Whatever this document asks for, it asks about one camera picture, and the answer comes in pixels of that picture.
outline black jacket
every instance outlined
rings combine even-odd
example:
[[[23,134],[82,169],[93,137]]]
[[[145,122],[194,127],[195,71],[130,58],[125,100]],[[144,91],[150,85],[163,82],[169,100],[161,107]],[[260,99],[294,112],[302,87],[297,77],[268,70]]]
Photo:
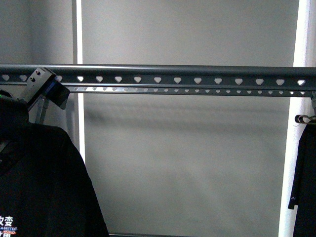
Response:
[[[65,131],[32,124],[0,153],[0,236],[106,237],[83,160]]]
[[[298,205],[295,237],[316,236],[316,125],[308,124],[301,136],[288,208]]]

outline clothes hanger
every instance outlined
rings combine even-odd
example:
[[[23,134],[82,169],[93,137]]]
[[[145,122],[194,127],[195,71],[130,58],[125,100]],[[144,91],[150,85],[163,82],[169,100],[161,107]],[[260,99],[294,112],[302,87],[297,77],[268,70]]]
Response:
[[[300,124],[316,125],[316,116],[297,115],[295,116],[295,122]]]

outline perforated metal bar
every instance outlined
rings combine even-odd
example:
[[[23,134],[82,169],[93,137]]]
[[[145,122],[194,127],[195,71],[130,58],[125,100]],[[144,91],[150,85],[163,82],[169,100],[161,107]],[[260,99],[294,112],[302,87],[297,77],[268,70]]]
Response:
[[[37,67],[46,67],[71,92],[311,97],[315,68],[8,65],[0,64],[0,85],[25,85]]]

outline metal bracket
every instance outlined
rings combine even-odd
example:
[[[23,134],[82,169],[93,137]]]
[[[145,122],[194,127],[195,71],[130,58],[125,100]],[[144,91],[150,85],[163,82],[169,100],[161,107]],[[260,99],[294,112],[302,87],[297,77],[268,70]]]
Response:
[[[38,124],[43,124],[44,123],[44,119],[45,119],[46,111],[47,111],[47,108],[48,108],[48,104],[49,104],[49,100],[47,98],[41,97],[41,99],[39,99],[39,101],[38,101],[38,112],[36,114],[35,123],[38,123]]]
[[[316,115],[316,91],[312,91],[312,107],[314,109],[314,115]]]

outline heart-shaped hole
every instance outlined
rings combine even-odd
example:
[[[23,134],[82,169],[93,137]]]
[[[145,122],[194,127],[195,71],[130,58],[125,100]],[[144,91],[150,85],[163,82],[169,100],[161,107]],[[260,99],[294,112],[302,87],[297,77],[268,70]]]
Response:
[[[219,85],[223,80],[221,78],[215,78],[214,81]]]
[[[194,78],[194,81],[196,84],[200,84],[202,79],[201,78]]]
[[[242,84],[243,80],[241,78],[236,78],[235,82],[237,85],[240,85],[240,84]]]
[[[26,76],[26,75],[21,75],[21,76],[20,76],[20,79],[21,79],[22,81],[26,81],[27,76]]]
[[[175,83],[179,84],[180,81],[181,81],[181,78],[174,78],[173,80],[174,80]]]
[[[262,84],[263,84],[263,82],[264,82],[264,80],[263,80],[263,79],[256,79],[256,83],[257,83],[257,85],[262,85]]]
[[[97,77],[95,77],[95,78],[96,78],[96,80],[97,80],[98,82],[103,81],[103,77],[102,77],[102,76],[97,76]]]
[[[83,77],[82,76],[78,76],[77,80],[80,81],[80,82],[83,82]]]
[[[297,81],[297,84],[298,84],[299,86],[302,86],[302,85],[304,85],[305,83],[306,83],[305,80],[298,80],[298,81]]]
[[[140,83],[141,80],[142,80],[141,77],[134,77],[134,81],[136,81],[137,83]]]
[[[2,75],[2,78],[5,80],[5,81],[8,81],[10,79],[9,75]]]
[[[122,81],[122,77],[115,77],[115,80],[120,83]]]
[[[62,76],[57,76],[55,79],[56,79],[56,81],[61,82],[61,80],[63,79],[63,77],[62,77]]]
[[[276,80],[276,83],[278,84],[278,85],[283,85],[284,84],[284,80],[283,79],[277,79]]]
[[[154,81],[155,81],[156,83],[160,83],[160,82],[161,82],[161,78],[154,78]]]

